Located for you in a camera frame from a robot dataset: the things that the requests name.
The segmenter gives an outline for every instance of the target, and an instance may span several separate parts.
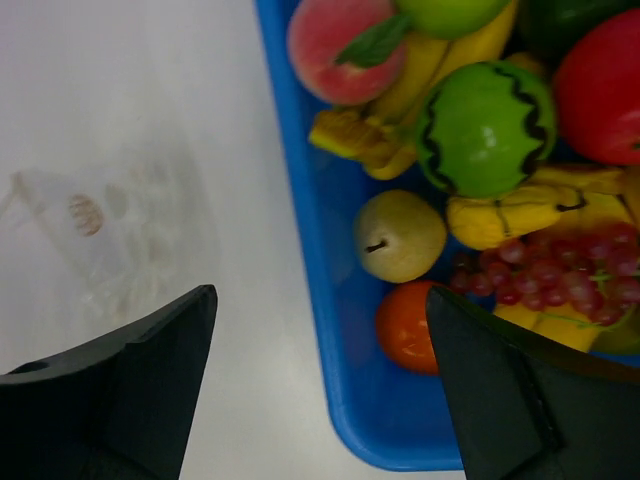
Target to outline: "green leaf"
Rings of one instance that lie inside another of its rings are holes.
[[[394,15],[358,35],[338,54],[336,63],[342,65],[349,62],[360,68],[381,65],[400,45],[410,26],[408,15]]]

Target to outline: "blue plastic tray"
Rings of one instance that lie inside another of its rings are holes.
[[[355,162],[307,142],[315,113],[326,107],[298,83],[286,52],[286,29],[299,0],[256,0],[273,82],[282,140],[313,303],[331,419],[340,438],[364,461],[394,471],[462,468],[451,418],[436,377],[408,373],[378,348],[374,316],[391,288],[356,259],[352,223],[376,193],[406,188],[442,210],[445,197],[418,167],[392,182],[376,182]],[[575,154],[560,144],[559,158]],[[429,278],[446,280],[450,239]],[[640,365],[640,357],[623,363]]]

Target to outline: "white table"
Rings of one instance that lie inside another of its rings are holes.
[[[194,283],[215,283],[220,309],[182,478],[463,479],[371,468],[330,425],[252,1],[0,4],[3,187],[18,168],[69,169],[135,140],[155,100],[215,217],[217,268]]]

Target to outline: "clear plastic bag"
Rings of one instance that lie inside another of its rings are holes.
[[[133,158],[12,177],[0,202],[0,372],[108,333],[195,286],[210,225],[194,169]]]

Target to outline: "pink peach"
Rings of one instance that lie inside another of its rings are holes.
[[[401,44],[382,64],[360,68],[336,57],[358,35],[394,15],[390,0],[302,0],[289,23],[289,58],[300,82],[335,105],[358,105],[380,96],[400,74]]]

